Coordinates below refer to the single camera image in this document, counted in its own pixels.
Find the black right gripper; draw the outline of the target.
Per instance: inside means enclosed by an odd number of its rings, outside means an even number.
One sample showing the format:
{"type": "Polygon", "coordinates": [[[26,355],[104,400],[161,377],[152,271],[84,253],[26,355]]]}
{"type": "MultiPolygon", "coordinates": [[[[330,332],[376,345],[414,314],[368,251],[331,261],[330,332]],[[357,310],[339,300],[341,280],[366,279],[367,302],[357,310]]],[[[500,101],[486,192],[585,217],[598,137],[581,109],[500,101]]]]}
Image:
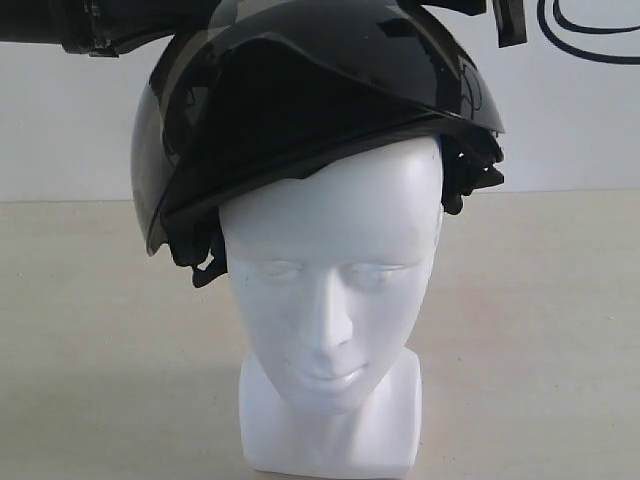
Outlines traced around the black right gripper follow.
{"type": "MultiPolygon", "coordinates": [[[[493,0],[493,11],[498,34],[498,47],[507,48],[527,42],[526,15],[523,0],[493,0]]],[[[430,16],[427,7],[478,16],[487,12],[485,0],[401,0],[399,6],[415,19],[430,16]]]]}

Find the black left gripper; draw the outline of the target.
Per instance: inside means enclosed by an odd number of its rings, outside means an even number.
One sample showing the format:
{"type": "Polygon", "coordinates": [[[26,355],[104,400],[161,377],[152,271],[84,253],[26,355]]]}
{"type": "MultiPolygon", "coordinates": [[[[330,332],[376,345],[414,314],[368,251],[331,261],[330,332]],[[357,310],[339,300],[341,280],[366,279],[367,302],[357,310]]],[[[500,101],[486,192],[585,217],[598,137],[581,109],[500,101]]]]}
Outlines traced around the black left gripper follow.
{"type": "Polygon", "coordinates": [[[121,56],[155,40],[205,28],[218,5],[204,0],[61,1],[60,43],[70,54],[121,56]]]}

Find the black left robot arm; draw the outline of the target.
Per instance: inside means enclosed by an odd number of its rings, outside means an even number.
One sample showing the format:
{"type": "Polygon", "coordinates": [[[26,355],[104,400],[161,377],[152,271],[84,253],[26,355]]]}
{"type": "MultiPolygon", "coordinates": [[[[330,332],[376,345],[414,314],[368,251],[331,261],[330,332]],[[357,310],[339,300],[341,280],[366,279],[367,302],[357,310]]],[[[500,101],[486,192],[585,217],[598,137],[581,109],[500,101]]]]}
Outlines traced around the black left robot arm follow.
{"type": "Polygon", "coordinates": [[[218,5],[206,0],[1,0],[1,41],[116,58],[206,27],[218,5]]]}

